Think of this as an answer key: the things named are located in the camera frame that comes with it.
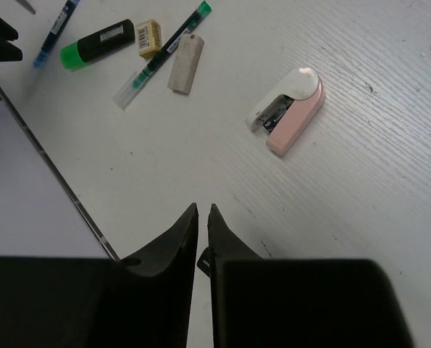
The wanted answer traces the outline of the black handled scissors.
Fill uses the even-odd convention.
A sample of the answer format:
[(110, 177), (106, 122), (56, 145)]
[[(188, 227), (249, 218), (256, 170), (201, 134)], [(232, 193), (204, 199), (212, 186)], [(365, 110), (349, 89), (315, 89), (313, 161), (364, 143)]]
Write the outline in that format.
[(15, 1), (32, 15), (36, 13), (36, 10), (33, 8), (33, 6), (29, 3), (28, 0), (15, 0)]

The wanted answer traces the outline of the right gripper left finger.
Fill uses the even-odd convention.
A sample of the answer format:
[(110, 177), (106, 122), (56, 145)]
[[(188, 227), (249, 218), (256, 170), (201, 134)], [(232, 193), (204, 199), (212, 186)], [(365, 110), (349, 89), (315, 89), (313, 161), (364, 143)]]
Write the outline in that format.
[(120, 261), (0, 257), (0, 347), (184, 347), (197, 243), (192, 204)]

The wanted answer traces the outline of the green gel pen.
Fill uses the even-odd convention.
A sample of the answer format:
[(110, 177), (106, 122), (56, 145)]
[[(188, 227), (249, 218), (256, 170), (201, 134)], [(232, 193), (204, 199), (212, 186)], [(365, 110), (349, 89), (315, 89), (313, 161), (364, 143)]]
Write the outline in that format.
[(210, 5), (206, 1), (202, 1), (166, 44), (151, 58), (148, 64), (140, 72), (135, 72), (128, 79), (125, 85), (114, 96), (114, 103), (120, 109), (125, 110), (140, 90), (176, 51), (181, 37), (192, 33), (211, 12), (212, 8)]

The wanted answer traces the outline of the grey eraser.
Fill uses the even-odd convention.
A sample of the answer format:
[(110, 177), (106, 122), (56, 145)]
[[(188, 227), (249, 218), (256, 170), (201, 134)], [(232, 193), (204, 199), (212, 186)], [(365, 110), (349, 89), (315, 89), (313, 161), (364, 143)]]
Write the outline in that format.
[(196, 34), (182, 35), (167, 83), (173, 92), (184, 95), (191, 92), (204, 43), (204, 39)]

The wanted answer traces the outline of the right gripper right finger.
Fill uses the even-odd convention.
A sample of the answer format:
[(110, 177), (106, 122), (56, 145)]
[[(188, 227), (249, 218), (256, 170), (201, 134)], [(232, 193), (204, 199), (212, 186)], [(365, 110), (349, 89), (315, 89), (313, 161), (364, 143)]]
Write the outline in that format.
[(264, 259), (208, 217), (216, 347), (412, 347), (390, 279), (372, 260)]

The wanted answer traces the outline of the green black highlighter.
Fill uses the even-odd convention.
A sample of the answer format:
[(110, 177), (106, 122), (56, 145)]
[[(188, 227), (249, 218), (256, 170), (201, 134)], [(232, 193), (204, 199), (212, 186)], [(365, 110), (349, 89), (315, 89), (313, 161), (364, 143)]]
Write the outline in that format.
[(64, 69), (77, 70), (134, 43), (134, 25), (126, 19), (65, 46), (60, 61)]

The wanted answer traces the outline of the blue gel pen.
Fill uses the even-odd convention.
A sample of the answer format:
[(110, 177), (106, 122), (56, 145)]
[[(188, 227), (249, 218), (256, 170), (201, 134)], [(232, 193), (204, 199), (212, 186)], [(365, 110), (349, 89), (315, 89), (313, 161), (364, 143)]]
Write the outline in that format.
[(58, 17), (54, 21), (54, 24), (51, 27), (49, 34), (44, 40), (41, 46), (41, 50), (39, 51), (37, 57), (33, 62), (34, 68), (41, 67), (45, 63), (45, 61), (49, 58), (65, 26), (67, 25), (68, 21), (70, 20), (73, 12), (75, 11), (79, 3), (80, 3), (80, 0), (68, 0), (65, 2), (61, 12), (59, 13)]

